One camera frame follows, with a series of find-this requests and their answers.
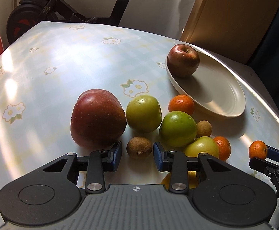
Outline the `yellow-green apple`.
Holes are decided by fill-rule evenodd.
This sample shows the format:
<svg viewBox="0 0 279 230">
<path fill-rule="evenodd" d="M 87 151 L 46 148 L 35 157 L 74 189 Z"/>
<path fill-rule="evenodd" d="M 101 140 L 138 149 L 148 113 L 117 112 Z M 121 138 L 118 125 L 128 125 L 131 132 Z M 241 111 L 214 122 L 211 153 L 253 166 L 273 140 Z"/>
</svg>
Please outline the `yellow-green apple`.
<svg viewBox="0 0 279 230">
<path fill-rule="evenodd" d="M 187 157 L 197 157 L 199 153 L 208 153 L 219 158 L 218 145 L 208 136 L 197 138 L 194 142 L 188 144 L 183 152 Z"/>
</svg>

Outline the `green apple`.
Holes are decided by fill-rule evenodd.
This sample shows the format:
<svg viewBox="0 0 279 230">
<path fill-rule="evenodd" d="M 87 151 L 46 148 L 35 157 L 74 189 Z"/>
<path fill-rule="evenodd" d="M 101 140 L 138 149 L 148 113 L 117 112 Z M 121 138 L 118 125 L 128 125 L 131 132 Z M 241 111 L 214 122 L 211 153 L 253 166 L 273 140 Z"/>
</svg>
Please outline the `green apple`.
<svg viewBox="0 0 279 230">
<path fill-rule="evenodd" d="M 196 122 L 189 114 L 181 111 L 168 112 L 159 129 L 162 142 L 176 148 L 188 145 L 196 135 Z"/>
<path fill-rule="evenodd" d="M 162 122 L 158 100 L 150 95 L 141 95 L 131 100 L 126 107 L 126 120 L 130 128 L 141 133 L 155 131 Z"/>
</svg>

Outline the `floral plastic tablecloth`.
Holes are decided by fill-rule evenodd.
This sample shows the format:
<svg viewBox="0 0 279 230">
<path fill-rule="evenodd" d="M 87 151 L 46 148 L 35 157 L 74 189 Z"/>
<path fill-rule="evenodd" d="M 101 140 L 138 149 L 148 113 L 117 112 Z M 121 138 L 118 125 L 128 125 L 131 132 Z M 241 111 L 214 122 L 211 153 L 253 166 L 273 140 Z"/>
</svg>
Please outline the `floral plastic tablecloth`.
<svg viewBox="0 0 279 230">
<path fill-rule="evenodd" d="M 0 189 L 63 154 L 89 155 L 70 135 L 73 107 L 86 90 L 108 90 L 124 109 L 134 94 L 148 94 L 166 115 L 177 91 L 165 62 L 179 43 L 113 26 L 42 22 L 8 47 L 0 56 Z M 279 148 L 279 116 L 224 59 L 203 53 L 227 65 L 244 91 L 246 108 L 239 117 L 223 118 L 196 105 L 195 121 L 209 121 L 212 135 L 229 140 L 228 163 L 272 185 L 249 168 L 248 149 L 255 140 Z M 121 137 L 123 158 L 117 172 L 105 174 L 106 183 L 160 183 L 166 175 L 157 171 L 151 156 L 142 162 L 129 159 L 125 148 L 133 134 L 127 126 Z"/>
</svg>

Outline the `small red apple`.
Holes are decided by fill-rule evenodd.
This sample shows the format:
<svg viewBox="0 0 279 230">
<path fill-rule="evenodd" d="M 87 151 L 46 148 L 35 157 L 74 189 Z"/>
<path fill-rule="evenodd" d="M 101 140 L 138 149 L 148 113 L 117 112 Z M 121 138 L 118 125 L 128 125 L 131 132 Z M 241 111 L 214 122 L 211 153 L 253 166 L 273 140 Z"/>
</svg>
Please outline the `small red apple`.
<svg viewBox="0 0 279 230">
<path fill-rule="evenodd" d="M 179 78 L 189 78 L 197 70 L 200 56 L 189 45 L 177 44 L 167 55 L 167 66 L 170 73 Z"/>
</svg>

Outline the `orange mandarin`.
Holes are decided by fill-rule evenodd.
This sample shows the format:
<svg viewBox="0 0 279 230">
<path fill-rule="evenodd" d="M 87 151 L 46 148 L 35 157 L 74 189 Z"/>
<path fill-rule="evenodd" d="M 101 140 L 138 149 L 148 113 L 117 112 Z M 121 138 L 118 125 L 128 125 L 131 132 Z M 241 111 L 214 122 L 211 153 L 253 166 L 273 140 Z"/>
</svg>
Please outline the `orange mandarin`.
<svg viewBox="0 0 279 230">
<path fill-rule="evenodd" d="M 216 136 L 214 139 L 219 149 L 219 158 L 226 161 L 231 155 L 231 145 L 229 141 L 223 136 Z"/>
<path fill-rule="evenodd" d="M 262 141 L 254 141 L 249 147 L 249 158 L 258 158 L 265 160 L 268 154 L 268 148 Z"/>
<path fill-rule="evenodd" d="M 194 101 L 186 95 L 175 96 L 168 104 L 168 111 L 181 111 L 191 116 L 194 113 Z"/>
</svg>

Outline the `brown kiwi small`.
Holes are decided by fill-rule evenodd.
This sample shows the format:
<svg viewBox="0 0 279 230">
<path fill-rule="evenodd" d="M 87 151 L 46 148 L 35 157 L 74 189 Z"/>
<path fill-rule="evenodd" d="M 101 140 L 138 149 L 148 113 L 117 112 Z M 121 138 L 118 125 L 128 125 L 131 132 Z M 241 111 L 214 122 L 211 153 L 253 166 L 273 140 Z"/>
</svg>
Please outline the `brown kiwi small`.
<svg viewBox="0 0 279 230">
<path fill-rule="evenodd" d="M 212 125 L 208 121 L 199 121 L 197 123 L 197 138 L 208 136 L 212 134 Z"/>
</svg>

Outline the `yellow lemon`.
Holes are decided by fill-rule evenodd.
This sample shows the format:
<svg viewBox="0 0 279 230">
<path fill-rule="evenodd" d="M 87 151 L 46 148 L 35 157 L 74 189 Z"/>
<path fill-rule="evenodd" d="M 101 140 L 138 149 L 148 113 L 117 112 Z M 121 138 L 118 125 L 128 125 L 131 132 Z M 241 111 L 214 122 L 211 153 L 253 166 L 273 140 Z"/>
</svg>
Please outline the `yellow lemon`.
<svg viewBox="0 0 279 230">
<path fill-rule="evenodd" d="M 171 173 L 168 173 L 162 180 L 161 184 L 163 184 L 166 190 L 169 190 L 169 184 L 171 179 Z M 195 171 L 188 172 L 188 183 L 189 188 L 196 188 L 198 186 L 197 176 Z"/>
</svg>

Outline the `white ceramic plate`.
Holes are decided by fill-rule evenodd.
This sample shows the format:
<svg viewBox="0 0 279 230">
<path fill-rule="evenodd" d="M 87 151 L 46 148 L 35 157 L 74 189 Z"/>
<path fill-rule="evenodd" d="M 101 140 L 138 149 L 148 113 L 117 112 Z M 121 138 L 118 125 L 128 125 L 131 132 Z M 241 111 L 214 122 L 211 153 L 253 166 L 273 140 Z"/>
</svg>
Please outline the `white ceramic plate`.
<svg viewBox="0 0 279 230">
<path fill-rule="evenodd" d="M 200 57 L 192 76 L 174 75 L 166 62 L 166 72 L 179 94 L 188 95 L 198 107 L 212 115 L 225 118 L 239 117 L 246 107 L 245 94 L 238 80 L 226 66 L 206 50 L 190 45 Z"/>
</svg>

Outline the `large dark red apple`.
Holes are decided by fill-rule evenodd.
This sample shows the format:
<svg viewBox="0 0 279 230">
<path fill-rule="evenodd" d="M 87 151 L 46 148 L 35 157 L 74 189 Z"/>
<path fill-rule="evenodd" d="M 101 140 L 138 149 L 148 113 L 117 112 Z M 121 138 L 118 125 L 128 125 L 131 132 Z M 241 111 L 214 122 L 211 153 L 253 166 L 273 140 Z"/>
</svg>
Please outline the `large dark red apple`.
<svg viewBox="0 0 279 230">
<path fill-rule="evenodd" d="M 111 92 L 90 89 L 79 96 L 70 122 L 72 139 L 79 146 L 92 149 L 109 147 L 125 129 L 125 112 Z"/>
</svg>

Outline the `black exercise bike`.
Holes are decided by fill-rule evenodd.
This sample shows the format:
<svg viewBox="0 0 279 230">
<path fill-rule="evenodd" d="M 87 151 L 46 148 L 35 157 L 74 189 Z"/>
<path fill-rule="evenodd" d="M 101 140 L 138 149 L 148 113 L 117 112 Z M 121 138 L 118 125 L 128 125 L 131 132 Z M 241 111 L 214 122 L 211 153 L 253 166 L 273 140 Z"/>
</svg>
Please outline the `black exercise bike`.
<svg viewBox="0 0 279 230">
<path fill-rule="evenodd" d="M 41 21 L 97 23 L 118 26 L 130 0 L 117 0 L 110 17 L 85 17 L 64 0 L 20 0 L 9 15 L 6 34 L 9 44 Z"/>
</svg>

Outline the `brown kiwi front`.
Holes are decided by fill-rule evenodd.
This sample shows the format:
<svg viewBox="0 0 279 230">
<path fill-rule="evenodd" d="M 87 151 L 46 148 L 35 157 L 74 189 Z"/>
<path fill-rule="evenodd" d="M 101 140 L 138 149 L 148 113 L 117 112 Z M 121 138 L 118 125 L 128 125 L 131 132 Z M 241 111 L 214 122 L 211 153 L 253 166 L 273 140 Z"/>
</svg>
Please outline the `brown kiwi front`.
<svg viewBox="0 0 279 230">
<path fill-rule="evenodd" d="M 144 159 L 152 152 L 153 145 L 150 140 L 142 136 L 133 137 L 126 146 L 128 155 L 133 159 Z"/>
</svg>

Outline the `wooden headboard panel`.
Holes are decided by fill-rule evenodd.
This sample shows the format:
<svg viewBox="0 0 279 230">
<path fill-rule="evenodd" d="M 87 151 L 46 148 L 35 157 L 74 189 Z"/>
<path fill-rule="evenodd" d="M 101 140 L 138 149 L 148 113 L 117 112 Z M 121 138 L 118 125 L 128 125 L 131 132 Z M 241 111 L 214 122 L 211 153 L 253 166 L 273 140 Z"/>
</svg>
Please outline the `wooden headboard panel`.
<svg viewBox="0 0 279 230">
<path fill-rule="evenodd" d="M 278 8 L 279 0 L 195 0 L 180 39 L 246 63 Z"/>
</svg>

